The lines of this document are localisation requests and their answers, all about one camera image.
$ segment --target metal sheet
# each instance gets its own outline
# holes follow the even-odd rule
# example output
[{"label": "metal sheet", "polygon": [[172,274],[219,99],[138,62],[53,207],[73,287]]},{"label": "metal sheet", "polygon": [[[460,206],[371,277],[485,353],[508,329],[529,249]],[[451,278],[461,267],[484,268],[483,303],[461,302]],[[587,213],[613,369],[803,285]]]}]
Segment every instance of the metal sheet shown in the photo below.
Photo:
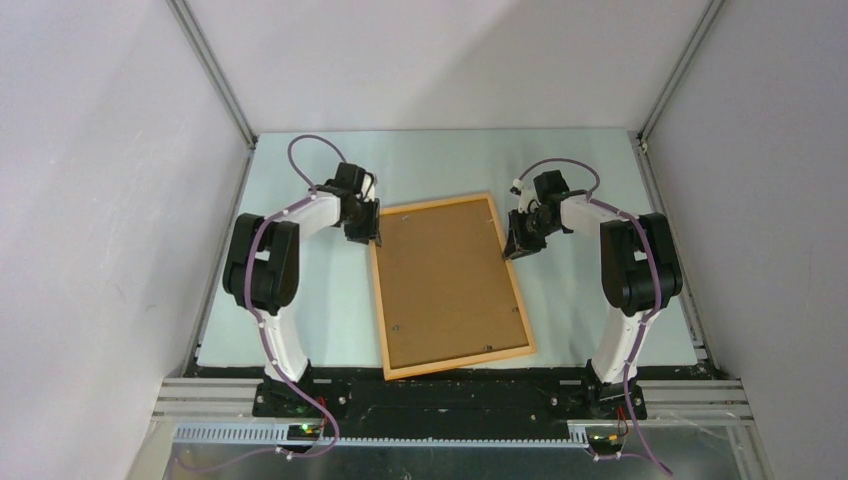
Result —
[{"label": "metal sheet", "polygon": [[[724,428],[650,428],[646,437],[654,451],[675,473],[687,480],[740,479],[736,457]],[[626,451],[640,452],[630,439]],[[254,450],[246,445],[181,444],[183,461],[211,466]],[[174,469],[173,480],[196,478]],[[454,448],[454,447],[338,447],[328,455],[286,461],[285,455],[260,454],[209,474],[220,480],[250,478],[297,479],[604,479],[665,478],[639,459],[593,463],[585,451],[569,448]]]}]

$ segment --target black mounting bracket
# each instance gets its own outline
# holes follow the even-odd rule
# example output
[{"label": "black mounting bracket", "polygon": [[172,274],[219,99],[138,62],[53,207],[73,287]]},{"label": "black mounting bracket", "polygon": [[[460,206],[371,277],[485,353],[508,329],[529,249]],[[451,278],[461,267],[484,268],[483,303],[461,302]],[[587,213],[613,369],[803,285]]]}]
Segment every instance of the black mounting bracket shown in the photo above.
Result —
[{"label": "black mounting bracket", "polygon": [[[518,210],[509,212],[509,231],[503,258],[515,260],[542,251],[547,247],[545,237],[562,231],[573,233],[573,230],[562,225],[560,219],[560,203],[569,197],[584,195],[585,190],[570,190],[559,170],[544,172],[533,179],[536,198],[539,204],[532,212],[521,213]],[[515,187],[510,190],[520,195]]]},{"label": "black mounting bracket", "polygon": [[[315,399],[321,399],[327,410],[341,420],[347,414],[350,385],[341,381],[315,382],[312,365],[308,364],[297,387]],[[286,385],[263,373],[256,387],[253,416],[258,418],[322,418],[324,415]]]},{"label": "black mounting bracket", "polygon": [[[644,420],[647,418],[648,412],[645,409],[642,387],[636,383],[636,377],[628,381],[627,389],[630,392],[630,402],[636,412],[637,420]],[[592,360],[586,362],[583,378],[580,380],[580,390],[590,418],[614,419],[619,407],[623,407],[627,411],[624,384],[601,382],[592,368]]]},{"label": "black mounting bracket", "polygon": [[380,200],[365,198],[368,192],[362,192],[365,178],[370,177],[371,185],[376,185],[377,177],[364,168],[352,163],[340,163],[336,176],[328,179],[324,185],[318,185],[321,192],[332,193],[339,197],[342,212],[335,227],[344,225],[345,237],[351,242],[368,245],[375,240],[380,244]]}]

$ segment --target cable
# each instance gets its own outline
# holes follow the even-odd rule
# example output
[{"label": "cable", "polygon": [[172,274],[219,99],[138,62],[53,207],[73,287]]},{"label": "cable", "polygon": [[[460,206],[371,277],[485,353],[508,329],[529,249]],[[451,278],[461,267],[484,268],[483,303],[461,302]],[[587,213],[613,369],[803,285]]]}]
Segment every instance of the cable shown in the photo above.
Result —
[{"label": "cable", "polygon": [[313,183],[312,180],[310,180],[309,177],[307,177],[306,174],[303,173],[303,171],[301,169],[297,168],[297,165],[294,163],[294,157],[292,156],[292,149],[294,148],[294,144],[296,144],[297,142],[299,142],[301,140],[306,140],[306,139],[318,140],[319,142],[322,142],[325,145],[329,146],[330,148],[332,148],[336,152],[336,154],[341,159],[342,163],[347,163],[347,159],[345,158],[342,151],[339,150],[339,147],[335,146],[333,144],[333,142],[327,140],[324,137],[319,137],[318,135],[313,135],[311,133],[307,133],[305,135],[298,135],[297,137],[294,137],[291,142],[289,142],[289,147],[286,150],[286,153],[288,154],[288,157],[289,157],[289,163],[291,164],[294,171],[297,172],[297,174],[300,176],[300,178],[302,178],[306,182],[306,184],[309,185],[309,190],[312,193],[315,193],[315,183]]},{"label": "cable", "polygon": [[[620,416],[621,416],[621,420],[619,420],[619,422],[618,422],[618,431],[619,431],[618,436],[619,436],[619,437],[626,437],[627,435],[629,435],[629,434],[630,434],[630,424],[629,424],[629,423],[627,423],[627,415],[624,413],[624,409],[623,409],[623,408],[621,408],[620,406],[618,407],[618,413],[617,413],[617,415],[620,415]],[[621,424],[622,424],[622,423],[624,423],[624,429],[625,429],[625,430],[624,430],[624,433],[620,433],[620,432],[621,432]]]},{"label": "cable", "polygon": [[280,367],[279,362],[274,356],[273,351],[271,350],[271,344],[268,341],[268,336],[265,333],[265,321],[262,320],[262,314],[259,313],[258,310],[253,306],[253,301],[251,299],[251,286],[253,283],[253,265],[256,261],[256,253],[259,251],[259,243],[262,240],[262,235],[265,234],[265,230],[268,229],[268,226],[271,225],[271,222],[277,220],[280,217],[287,215],[288,213],[295,212],[306,205],[309,204],[312,200],[315,199],[314,195],[310,195],[306,198],[298,200],[297,202],[290,205],[288,208],[283,209],[273,215],[270,215],[265,218],[265,221],[259,225],[259,228],[256,230],[256,233],[253,236],[253,242],[250,245],[250,252],[247,255],[247,267],[245,270],[244,276],[244,303],[247,310],[253,314],[253,317],[256,319],[257,325],[259,325],[259,337],[262,339],[262,348],[265,350],[265,356],[268,358],[268,362],[274,367],[274,371],[277,372],[277,375],[286,383],[286,385],[292,389],[294,393],[296,393],[300,398],[304,399],[307,403],[317,408],[318,411],[324,414],[327,419],[329,419],[330,424],[333,425],[333,440],[327,446],[327,448],[323,450],[319,450],[317,452],[305,452],[305,453],[296,453],[292,451],[287,451],[287,455],[289,457],[296,458],[311,458],[318,457],[323,455],[339,442],[339,424],[336,421],[336,417],[333,416],[330,411],[323,407],[319,402],[317,402],[314,398],[310,397],[303,390],[298,388],[298,386],[283,372],[283,369]]},{"label": "cable", "polygon": [[641,348],[642,342],[645,339],[645,330],[648,328],[648,321],[650,321],[650,319],[653,318],[654,315],[657,314],[657,312],[659,312],[659,310],[662,306],[662,293],[661,293],[661,290],[660,290],[660,276],[659,276],[659,271],[657,270],[657,262],[654,259],[654,254],[653,254],[653,251],[651,249],[651,245],[648,243],[648,235],[645,233],[645,230],[642,228],[642,225],[639,224],[639,221],[636,219],[636,217],[634,217],[632,214],[625,212],[623,210],[620,210],[620,209],[618,209],[618,208],[616,208],[616,207],[614,207],[614,206],[612,206],[612,205],[610,205],[606,202],[592,198],[592,194],[595,193],[595,190],[597,190],[598,187],[601,184],[601,177],[600,177],[600,175],[598,175],[598,172],[594,168],[590,167],[588,164],[583,163],[579,160],[572,160],[570,158],[548,158],[548,159],[545,159],[545,160],[540,160],[540,161],[534,163],[533,165],[530,165],[529,168],[524,170],[524,172],[522,172],[521,175],[518,177],[518,180],[523,180],[524,177],[527,176],[527,174],[530,173],[531,170],[538,167],[539,165],[542,165],[542,164],[545,164],[545,163],[551,163],[551,162],[564,162],[564,163],[570,163],[570,164],[573,164],[573,165],[583,167],[584,169],[588,170],[589,173],[592,174],[592,176],[595,177],[595,185],[593,185],[592,188],[590,188],[589,190],[586,191],[586,200],[589,203],[592,203],[594,205],[597,205],[598,207],[603,208],[604,210],[612,212],[613,214],[620,216],[620,217],[630,221],[630,223],[633,224],[634,228],[636,229],[636,233],[639,235],[639,240],[642,242],[642,246],[645,249],[645,255],[648,258],[648,267],[651,271],[651,280],[652,280],[652,283],[653,283],[653,286],[654,286],[654,306],[653,306],[653,308],[651,308],[650,312],[642,315],[642,318],[639,320],[639,329],[636,332],[636,340],[633,343],[633,349],[630,351],[630,354],[627,356],[627,360],[625,360],[625,362],[624,362],[624,370],[622,372],[622,375],[623,375],[622,381],[624,383],[624,401],[625,401],[625,404],[627,405],[627,411],[630,413],[630,419],[633,422],[633,430],[636,431],[636,434],[639,436],[639,440],[642,441],[642,445],[645,448],[645,452],[647,453],[647,456],[644,456],[644,455],[641,455],[641,454],[626,453],[626,454],[613,455],[612,458],[599,458],[598,455],[595,455],[595,458],[596,459],[602,459],[602,460],[620,459],[622,457],[645,458],[647,460],[650,460],[652,463],[654,463],[665,475],[672,477],[672,476],[674,476],[674,473],[671,471],[670,468],[668,468],[668,466],[666,466],[664,463],[662,463],[656,457],[656,455],[654,455],[653,449],[651,449],[650,444],[645,439],[645,435],[642,432],[641,427],[639,427],[639,421],[636,419],[636,410],[633,408],[633,402],[630,399],[630,388],[629,388],[628,382],[627,382],[628,374],[630,373],[630,366],[636,360],[636,356],[639,354],[639,349]]},{"label": "cable", "polygon": [[627,360],[624,362],[624,371],[622,372],[622,382],[624,383],[624,403],[627,405],[627,411],[630,413],[630,420],[633,422],[633,430],[636,431],[636,434],[639,436],[639,440],[642,441],[642,446],[645,448],[645,453],[647,453],[647,457],[638,454],[626,454],[626,455],[634,455],[639,458],[647,458],[651,462],[653,462],[666,476],[673,477],[674,473],[670,468],[664,463],[662,463],[657,456],[654,454],[651,445],[645,439],[645,434],[642,432],[642,428],[639,426],[639,421],[636,419],[636,409],[633,408],[633,402],[630,399],[630,387],[628,385],[628,377],[630,373],[630,366],[633,365],[633,362],[636,361],[636,356],[639,354],[639,349],[642,346],[642,342],[645,339],[645,330],[648,328],[648,321],[654,317],[654,315],[659,312],[660,307],[662,306],[662,292],[660,290],[660,275],[657,270],[657,262],[654,259],[654,252],[651,249],[651,244],[648,243],[648,235],[645,233],[645,229],[642,228],[642,225],[632,214],[620,210],[618,208],[613,207],[612,205],[602,202],[601,200],[597,200],[592,198],[589,193],[586,194],[586,199],[597,205],[604,210],[612,212],[622,218],[625,218],[633,224],[636,228],[636,233],[639,235],[639,240],[642,242],[642,246],[645,249],[645,255],[648,258],[648,267],[651,270],[651,280],[654,286],[654,306],[651,308],[651,311],[642,315],[642,318],[639,320],[639,330],[636,332],[636,340],[633,343],[633,348],[630,350],[630,354],[627,356]]},{"label": "cable", "polygon": [[586,163],[581,162],[580,160],[572,160],[570,158],[546,158],[545,160],[539,160],[538,162],[534,163],[533,165],[530,165],[526,170],[524,170],[524,172],[522,172],[521,175],[518,176],[518,179],[524,180],[524,177],[526,177],[531,170],[538,167],[539,165],[551,162],[570,163],[572,165],[577,165],[578,167],[583,167],[583,169],[588,170],[589,173],[591,173],[592,176],[595,177],[595,184],[592,186],[592,188],[586,191],[587,198],[591,197],[592,194],[595,193],[595,190],[597,190],[598,187],[601,186],[601,176],[598,175],[598,172],[595,171],[594,168],[590,167]]},{"label": "cable", "polygon": [[[306,176],[305,173],[303,173],[303,171],[300,168],[297,167],[297,164],[295,164],[295,162],[294,162],[294,156],[292,155],[292,149],[294,148],[294,145],[297,142],[299,142],[301,140],[305,140],[305,139],[318,140],[319,142],[322,142],[322,143],[328,145],[330,148],[332,148],[336,152],[336,154],[341,159],[342,163],[347,163],[347,159],[345,158],[345,156],[341,152],[341,150],[339,150],[338,147],[336,147],[331,141],[327,140],[324,137],[319,137],[318,135],[312,135],[312,134],[305,134],[305,135],[299,135],[299,136],[293,138],[291,142],[289,142],[289,146],[288,146],[288,149],[287,149],[287,155],[288,155],[288,158],[289,158],[289,163],[291,164],[294,171],[297,172],[297,174],[300,176],[300,178],[302,178],[309,185],[309,190],[311,191],[311,195],[309,197],[303,198],[303,199],[295,202],[294,204],[290,205],[289,207],[267,217],[265,219],[265,221],[263,221],[262,224],[259,225],[259,229],[256,231],[256,234],[253,237],[253,242],[251,243],[250,252],[249,252],[248,258],[247,258],[247,268],[246,268],[246,271],[245,271],[245,280],[244,280],[244,299],[245,299],[245,307],[247,308],[247,310],[251,314],[253,314],[254,318],[256,318],[257,325],[259,325],[259,330],[260,330],[259,336],[262,340],[262,348],[265,350],[265,356],[268,358],[268,362],[274,367],[274,371],[277,372],[277,375],[286,383],[286,385],[293,392],[295,392],[302,399],[306,400],[307,403],[311,404],[312,406],[317,408],[321,413],[324,414],[324,420],[322,421],[320,428],[323,429],[324,426],[327,424],[327,420],[330,421],[330,423],[333,425],[333,440],[330,442],[330,444],[327,446],[327,448],[325,448],[323,450],[319,450],[317,452],[312,452],[310,450],[310,451],[307,451],[307,452],[304,452],[304,453],[297,453],[297,452],[292,452],[290,450],[286,450],[286,449],[284,449],[283,447],[280,447],[280,446],[264,447],[264,448],[258,448],[256,450],[251,450],[247,453],[239,455],[238,457],[227,460],[226,462],[224,462],[220,465],[215,465],[213,467],[205,467],[205,468],[197,468],[197,467],[191,467],[189,465],[186,465],[180,459],[179,455],[175,455],[175,457],[174,457],[175,463],[177,465],[179,465],[181,468],[183,468],[184,470],[187,470],[189,472],[199,474],[199,475],[202,475],[204,473],[211,473],[211,472],[215,472],[215,471],[227,468],[230,465],[238,463],[238,462],[244,460],[245,458],[252,457],[253,455],[259,455],[259,454],[262,454],[262,453],[270,453],[270,452],[276,452],[276,453],[285,452],[287,458],[289,458],[289,459],[291,459],[291,458],[318,457],[318,456],[324,455],[325,453],[332,450],[333,447],[335,447],[336,444],[339,441],[339,424],[336,421],[336,418],[333,416],[333,414],[330,413],[330,411],[327,409],[327,406],[326,406],[327,404],[326,404],[325,401],[323,401],[323,398],[321,399],[322,400],[321,402],[315,401],[315,399],[313,399],[312,397],[307,395],[303,390],[298,388],[298,386],[290,378],[288,378],[288,376],[285,374],[285,372],[283,372],[283,369],[279,366],[279,362],[274,357],[274,353],[271,350],[270,342],[268,341],[268,337],[265,334],[265,322],[262,320],[262,314],[260,314],[259,311],[256,310],[256,308],[253,306],[253,301],[252,301],[252,298],[251,298],[251,295],[250,295],[251,294],[251,286],[252,286],[251,284],[252,284],[252,280],[253,280],[253,267],[254,267],[254,263],[256,261],[256,253],[259,251],[259,243],[260,243],[260,240],[262,239],[262,235],[265,233],[265,230],[268,229],[268,226],[271,224],[271,222],[277,220],[278,218],[280,218],[282,216],[285,216],[288,213],[297,211],[297,210],[305,207],[306,205],[309,204],[309,202],[311,202],[312,200],[315,199],[315,196],[314,196],[315,191],[316,191],[315,184],[312,182],[312,180],[309,179],[308,176]],[[371,179],[372,179],[371,187],[369,187],[369,192],[366,192],[366,195],[367,195],[367,193],[370,193],[370,188],[372,188],[374,183],[376,183],[376,176],[371,174]]]}]

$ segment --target white enclosure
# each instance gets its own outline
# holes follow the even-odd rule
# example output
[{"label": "white enclosure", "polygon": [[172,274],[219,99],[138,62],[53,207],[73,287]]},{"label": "white enclosure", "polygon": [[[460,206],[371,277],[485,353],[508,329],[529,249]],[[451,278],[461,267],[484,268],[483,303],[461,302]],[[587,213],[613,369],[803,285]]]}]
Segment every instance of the white enclosure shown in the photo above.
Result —
[{"label": "white enclosure", "polygon": [[247,150],[164,2],[12,2],[0,63],[0,476],[123,478]]},{"label": "white enclosure", "polygon": [[624,127],[704,0],[193,2],[257,132]]}]

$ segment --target wooden picture frame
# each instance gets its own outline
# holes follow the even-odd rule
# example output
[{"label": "wooden picture frame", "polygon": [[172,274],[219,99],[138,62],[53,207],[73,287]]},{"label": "wooden picture frame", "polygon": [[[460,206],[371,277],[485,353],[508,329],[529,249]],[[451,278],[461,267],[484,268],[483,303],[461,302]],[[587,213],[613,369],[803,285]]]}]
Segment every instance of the wooden picture frame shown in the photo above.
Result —
[{"label": "wooden picture frame", "polygon": [[[486,212],[485,215],[489,218],[484,220],[484,221],[480,221],[479,220],[480,215],[483,214],[482,206],[480,204],[476,204],[476,203],[472,204],[472,202],[486,202],[486,204],[488,205],[488,212]],[[475,315],[472,318],[472,320],[474,322],[477,322],[477,323],[485,324],[487,321],[492,320],[494,318],[494,319],[496,319],[497,322],[500,322],[499,325],[501,325],[501,327],[503,327],[503,326],[508,327],[508,328],[498,329],[497,331],[502,332],[502,331],[506,330],[506,331],[512,332],[512,333],[510,333],[511,337],[508,340],[499,339],[499,340],[503,340],[503,342],[499,343],[498,345],[500,345],[500,346],[497,349],[494,349],[494,351],[485,351],[486,348],[488,348],[489,350],[493,350],[493,348],[492,348],[491,345],[484,345],[484,349],[482,350],[484,353],[463,354],[463,355],[459,355],[459,356],[455,356],[455,357],[451,357],[451,358],[445,358],[445,359],[434,360],[434,361],[422,361],[422,362],[417,362],[417,363],[413,363],[413,364],[402,364],[402,362],[401,363],[398,363],[398,362],[393,363],[393,358],[390,356],[390,350],[392,350],[390,348],[390,343],[392,343],[393,341],[396,341],[396,340],[389,338],[390,327],[388,327],[387,323],[386,323],[387,321],[392,321],[392,320],[386,318],[386,312],[385,312],[385,309],[384,309],[385,303],[387,302],[388,299],[384,298],[384,290],[386,290],[386,289],[384,288],[384,285],[381,284],[380,257],[383,258],[383,261],[385,263],[384,267],[387,268],[390,264],[392,264],[392,261],[388,260],[388,258],[391,258],[390,254],[387,253],[387,251],[384,250],[384,249],[407,248],[407,251],[409,251],[409,249],[413,249],[414,253],[412,254],[412,256],[417,256],[418,253],[422,253],[422,256],[418,260],[419,264],[422,263],[421,259],[424,259],[424,258],[426,258],[426,259],[438,259],[439,258],[438,256],[433,256],[433,255],[437,255],[437,253],[426,251],[427,248],[437,249],[437,252],[438,251],[444,252],[445,250],[444,250],[444,248],[442,248],[441,250],[438,250],[440,248],[438,245],[428,245],[428,244],[426,244],[426,242],[429,241],[429,240],[432,240],[431,243],[438,244],[438,242],[440,241],[439,238],[441,237],[441,235],[438,235],[437,237],[439,237],[439,238],[436,238],[436,239],[433,239],[432,236],[430,236],[430,238],[423,239],[424,242],[425,242],[425,245],[421,248],[399,246],[399,244],[404,243],[404,242],[401,242],[401,241],[395,242],[394,246],[393,246],[393,244],[392,244],[393,239],[390,238],[390,237],[387,238],[387,237],[384,236],[382,247],[377,247],[375,242],[371,242],[369,248],[370,248],[370,254],[371,254],[371,271],[372,271],[373,282],[374,282],[374,296],[375,296],[375,301],[376,301],[376,305],[377,305],[377,326],[378,326],[378,330],[379,330],[380,346],[381,346],[381,350],[382,350],[383,373],[384,373],[386,380],[399,379],[399,378],[410,377],[410,376],[414,376],[414,375],[422,375],[422,374],[425,374],[425,373],[449,370],[449,369],[454,369],[454,368],[463,367],[463,366],[469,366],[469,365],[482,363],[482,362],[490,362],[490,361],[494,361],[494,360],[503,360],[503,359],[513,358],[513,357],[522,356],[522,355],[529,355],[529,354],[533,354],[533,353],[536,352],[535,338],[533,337],[533,331],[532,331],[532,328],[530,326],[529,319],[527,318],[527,309],[526,309],[525,304],[524,304],[524,298],[521,294],[521,289],[519,288],[518,281],[516,279],[515,270],[513,268],[512,262],[509,261],[509,260],[504,261],[500,257],[500,252],[503,252],[503,249],[505,247],[505,238],[504,238],[504,234],[503,234],[503,228],[501,226],[501,222],[500,222],[499,217],[498,217],[498,212],[495,209],[495,202],[494,202],[494,199],[492,198],[491,193],[480,193],[480,194],[474,194],[474,195],[466,195],[466,196],[461,196],[461,197],[453,197],[453,198],[446,198],[446,199],[441,199],[441,200],[415,203],[415,204],[411,204],[411,205],[402,205],[402,206],[384,208],[384,209],[382,209],[382,211],[380,213],[380,215],[381,215],[381,219],[380,219],[381,230],[386,230],[386,229],[384,229],[385,225],[387,223],[390,223],[391,221],[395,222],[394,225],[412,225],[412,224],[398,224],[397,219],[400,218],[402,220],[405,220],[406,218],[411,217],[413,215],[413,212],[422,212],[422,211],[428,210],[428,213],[435,214],[436,212],[442,212],[441,214],[444,215],[448,212],[446,210],[444,210],[443,207],[457,206],[458,208],[463,208],[463,205],[466,206],[465,210],[470,211],[471,209],[473,209],[476,212],[477,220],[474,221],[475,223],[471,228],[477,228],[477,230],[474,231],[475,233],[472,236],[474,236],[475,238],[478,238],[478,240],[477,240],[478,242],[479,241],[491,242],[491,240],[479,240],[479,238],[488,236],[489,235],[488,230],[486,230],[486,229],[493,226],[494,228],[493,228],[492,234],[497,236],[497,241],[498,241],[497,245],[499,245],[499,248],[500,248],[499,252],[493,252],[492,251],[492,245],[490,243],[486,243],[485,244],[486,248],[484,249],[485,252],[486,252],[485,255],[484,254],[472,253],[470,255],[465,255],[465,256],[460,257],[460,258],[474,257],[474,260],[473,260],[472,263],[476,262],[474,264],[478,265],[478,266],[481,264],[480,262],[486,262],[485,264],[487,266],[487,269],[486,269],[487,275],[485,275],[485,279],[483,279],[483,278],[480,279],[481,282],[483,282],[485,280],[485,282],[492,282],[493,284],[494,283],[498,284],[497,285],[497,292],[499,292],[498,295],[492,296],[492,297],[489,297],[489,298],[485,298],[485,299],[479,299],[480,295],[477,295],[478,299],[477,299],[477,302],[476,302],[477,304],[486,305],[485,307],[483,307],[484,310],[487,309],[487,308],[495,308],[494,306],[492,306],[492,304],[497,303],[498,308],[499,308],[497,310],[498,313],[495,314],[495,315],[491,315],[491,316],[487,314],[487,315],[485,315],[486,318],[483,318],[483,319],[478,318],[478,317],[483,317],[483,315],[478,314],[478,315]],[[456,220],[456,215],[458,214],[457,212],[458,212],[458,210],[454,210],[454,212],[452,214],[454,221]],[[426,217],[426,218],[430,218],[430,220],[427,220],[427,221],[434,222],[432,216],[429,216],[429,217]],[[482,225],[484,222],[487,225],[486,227],[478,226],[478,225]],[[462,233],[458,232],[458,231],[466,228],[466,227],[463,226],[463,225],[465,225],[465,223],[468,223],[468,222],[464,222],[464,221],[459,222],[458,226],[454,227],[454,230],[452,230],[450,233],[455,234],[455,235],[462,235]],[[395,227],[394,231],[395,232],[399,231],[398,230],[399,228],[400,227]],[[433,228],[430,228],[428,230],[428,232],[433,231],[433,230],[434,230]],[[387,229],[387,231],[388,231],[389,235],[391,236],[392,235],[392,233],[391,233],[392,228]],[[467,250],[469,248],[472,248],[473,246],[474,245],[470,245],[470,246],[465,247],[465,248]],[[506,278],[508,278],[508,284],[507,284],[508,286],[507,287],[504,287],[505,280],[503,280],[500,277],[500,274],[496,274],[496,275],[492,274],[492,272],[495,271],[493,269],[499,269],[500,268],[500,267],[497,267],[495,265],[503,265],[503,269],[505,271],[505,276],[506,276]],[[398,268],[394,268],[392,275],[394,275],[396,278],[388,280],[388,281],[393,282],[389,289],[394,291],[396,295],[397,295],[398,289],[400,288],[400,287],[397,287],[397,282],[398,281],[401,281],[401,282],[407,281],[407,282],[413,282],[414,283],[414,281],[412,281],[412,280],[403,280],[403,279],[408,279],[409,277],[414,277],[418,272],[409,272],[408,274],[406,274],[406,271],[403,271],[403,273],[405,273],[405,275],[399,275],[398,274]],[[436,281],[435,283],[434,283],[434,281],[420,282],[420,278],[422,278],[420,276],[415,277],[415,278],[419,279],[418,280],[419,283],[425,283],[427,285],[434,285],[434,284],[441,285],[442,281],[445,280],[445,279],[446,279],[447,282],[453,281],[451,275],[440,277],[438,279],[438,281]],[[462,283],[462,285],[463,286],[468,285],[468,282]],[[416,300],[418,299],[418,297],[426,297],[428,300],[425,300],[424,303],[429,301],[430,305],[436,305],[436,307],[441,306],[441,304],[433,304],[433,302],[437,302],[438,300],[434,300],[434,297],[432,297],[432,296],[427,297],[428,292],[418,293],[417,287],[418,287],[417,284],[414,287],[406,287],[407,293],[405,294],[406,295],[405,298],[407,300],[410,298],[409,297],[410,294],[408,293],[408,291],[409,290],[415,290],[416,293],[414,295],[417,295]],[[506,292],[507,292],[507,290],[509,290],[509,287],[511,287],[511,293],[514,296],[514,298],[506,298],[506,297],[508,297]],[[443,287],[443,288],[441,288],[440,291],[444,294],[445,292],[448,292],[449,290],[447,289],[447,287]],[[503,310],[503,308],[501,308],[501,304],[503,304],[504,302],[507,302],[507,301],[509,301],[509,302],[514,301],[514,304],[512,304],[512,303],[510,304],[510,305],[514,305],[514,306],[512,306],[509,309],[510,310],[509,313],[503,314],[504,318],[500,318],[500,316],[501,316],[500,311]],[[408,301],[407,302],[395,301],[394,304],[393,304],[394,306],[392,307],[394,309],[393,311],[395,312],[395,314],[397,314],[399,309],[402,310],[403,308],[406,308],[406,307],[403,307],[403,306],[397,307],[397,305],[407,305],[408,303],[410,303],[410,302],[408,302]],[[465,330],[467,331],[468,328],[471,328],[468,325],[468,322],[467,322],[471,317],[469,317],[469,316],[462,317],[462,312],[458,312],[457,310],[461,310],[463,308],[466,308],[465,305],[470,305],[470,303],[465,302],[465,301],[463,301],[461,303],[457,303],[456,299],[454,299],[454,306],[456,306],[456,305],[459,305],[459,307],[456,310],[452,310],[452,309],[446,310],[449,313],[445,313],[445,311],[443,310],[442,314],[444,314],[444,315],[455,315],[455,316],[459,317],[460,320],[463,320],[462,326],[467,327],[467,328],[465,328]],[[514,318],[516,314],[520,318],[520,322],[516,318]],[[443,316],[434,316],[434,314],[426,314],[426,313],[422,313],[422,314],[412,313],[411,314],[412,317],[415,317],[416,315],[418,315],[420,317],[426,317],[427,319],[431,319],[432,321],[442,322],[440,332],[442,332],[442,335],[444,337],[444,335],[445,335],[444,332],[446,331],[444,323],[445,323],[446,320],[443,318]],[[406,320],[409,320],[409,318],[410,318],[409,316],[405,316],[405,315],[402,315],[402,316]],[[488,325],[483,325],[481,328],[478,328],[476,330],[476,331],[482,330],[483,333],[481,334],[481,337],[486,337],[486,336],[491,337],[493,335],[497,335],[497,333],[493,332],[495,330],[494,328],[486,328],[487,326]],[[519,329],[523,331],[523,335],[524,335],[523,339],[517,333],[515,333],[515,332],[518,332]],[[397,333],[400,330],[400,327],[398,325],[394,325],[393,327],[391,327],[391,330],[392,330],[392,333]],[[419,343],[420,343],[420,342],[418,342],[418,340],[421,340],[422,338],[424,338],[426,341],[431,341],[429,339],[430,337],[422,337],[422,334],[421,334],[420,331],[417,333],[417,335],[418,335],[418,337],[416,337],[416,342],[415,342],[416,346],[419,345]],[[461,342],[463,342],[467,346],[467,344],[470,342],[470,340],[461,340]],[[445,342],[438,342],[437,341],[436,343],[439,345],[439,348],[442,348],[443,344]],[[406,350],[398,350],[397,348],[395,348],[395,351],[399,352],[399,351],[406,351]]]}]

